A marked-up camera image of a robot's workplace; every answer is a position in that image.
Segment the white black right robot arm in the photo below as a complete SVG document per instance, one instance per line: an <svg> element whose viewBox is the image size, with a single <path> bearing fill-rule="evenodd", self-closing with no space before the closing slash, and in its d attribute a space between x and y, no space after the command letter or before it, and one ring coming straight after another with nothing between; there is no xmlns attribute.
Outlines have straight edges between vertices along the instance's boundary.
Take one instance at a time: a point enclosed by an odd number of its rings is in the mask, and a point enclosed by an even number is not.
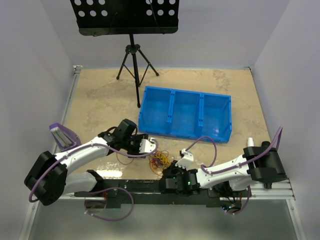
<svg viewBox="0 0 320 240"><path fill-rule="evenodd" d="M163 171L159 181L162 194L197 194L223 183L223 192L230 197L256 183L271 189L273 183L287 180L287 175L278 154L278 144L269 141L254 146L248 139L247 147L238 157L210 167L189 169L194 161L193 154L185 148L180 151L180 160L173 161Z"/></svg>

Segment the blue three-compartment plastic bin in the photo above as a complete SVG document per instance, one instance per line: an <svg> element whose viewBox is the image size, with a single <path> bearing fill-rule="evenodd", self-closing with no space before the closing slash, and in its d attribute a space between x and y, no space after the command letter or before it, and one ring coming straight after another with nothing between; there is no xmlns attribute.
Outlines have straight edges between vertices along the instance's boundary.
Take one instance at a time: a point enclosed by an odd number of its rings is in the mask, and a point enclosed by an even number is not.
<svg viewBox="0 0 320 240"><path fill-rule="evenodd" d="M138 116L142 133L228 143L232 134L229 95L147 86Z"/></svg>

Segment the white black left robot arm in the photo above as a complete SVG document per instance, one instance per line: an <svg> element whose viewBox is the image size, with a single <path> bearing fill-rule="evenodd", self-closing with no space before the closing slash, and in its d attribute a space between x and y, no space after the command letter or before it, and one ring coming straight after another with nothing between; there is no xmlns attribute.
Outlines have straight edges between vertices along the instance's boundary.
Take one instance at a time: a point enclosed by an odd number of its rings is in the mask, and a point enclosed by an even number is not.
<svg viewBox="0 0 320 240"><path fill-rule="evenodd" d="M158 142L148 134L139 134L137 125L125 118L118 126L110 127L92 140L58 153L41 153L24 179L24 185L30 190L29 202L41 202L51 205L62 195L76 192L88 192L99 196L104 184L92 171L76 174L80 167L113 153L128 158L145 158L154 153Z"/></svg>

